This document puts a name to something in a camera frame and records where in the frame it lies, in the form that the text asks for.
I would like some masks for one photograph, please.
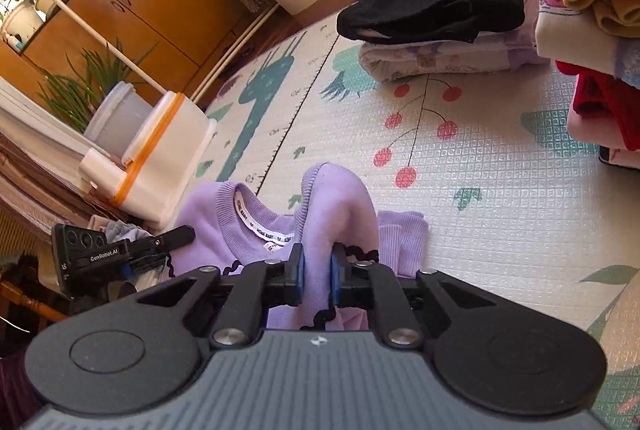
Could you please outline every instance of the red clothing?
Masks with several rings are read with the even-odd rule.
[[[563,74],[579,76],[573,107],[583,117],[611,115],[627,150],[640,149],[640,90],[613,76],[557,61]]]

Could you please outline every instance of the gray cloth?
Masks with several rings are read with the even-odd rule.
[[[140,238],[145,238],[145,236],[152,236],[151,233],[145,231],[141,227],[138,227],[135,224],[125,224],[121,220],[109,222],[104,227],[103,231],[107,237],[107,242],[109,243],[124,240],[125,238],[128,238],[133,242],[135,240],[140,240]],[[158,284],[161,281],[163,269],[164,266],[161,266],[137,276],[134,281],[136,291],[143,291],[144,289]],[[113,283],[113,285],[110,284],[110,289],[108,289],[110,301],[114,301],[120,297],[119,295],[122,286],[122,282]]]
[[[141,227],[138,227],[135,224],[125,224],[121,220],[113,220],[108,223],[104,228],[104,234],[106,235],[107,242],[109,243],[124,240],[125,238],[134,242],[140,238],[145,238],[145,236],[152,236],[151,233],[145,231]]]

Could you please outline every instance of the yellow clothing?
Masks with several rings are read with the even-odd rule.
[[[624,38],[640,38],[640,0],[563,0],[570,9],[593,7],[598,26]]]

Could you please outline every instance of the play mat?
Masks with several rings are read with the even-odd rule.
[[[376,208],[425,214],[428,267],[593,334],[609,360],[595,411],[640,426],[640,173],[569,137],[574,78],[543,65],[381,85],[359,45],[334,15],[245,66],[207,111],[218,129],[190,189],[233,179],[287,213],[311,165],[351,169]]]

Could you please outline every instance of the orange tape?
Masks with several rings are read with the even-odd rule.
[[[169,105],[169,109],[162,116],[162,119],[158,122],[156,128],[154,128],[154,131],[151,132],[149,139],[146,140],[146,143],[142,147],[142,150],[140,150],[136,160],[127,166],[127,176],[124,178],[120,188],[118,188],[118,191],[113,196],[111,204],[119,207],[125,201],[133,187],[133,183],[136,181],[136,178],[138,178],[142,167],[145,165],[151,153],[156,149],[156,146],[158,146],[160,139],[166,132],[166,129],[169,128],[169,125],[178,113],[178,110],[180,110],[180,106],[185,98],[186,96],[183,93],[177,93],[174,96],[171,105]]]

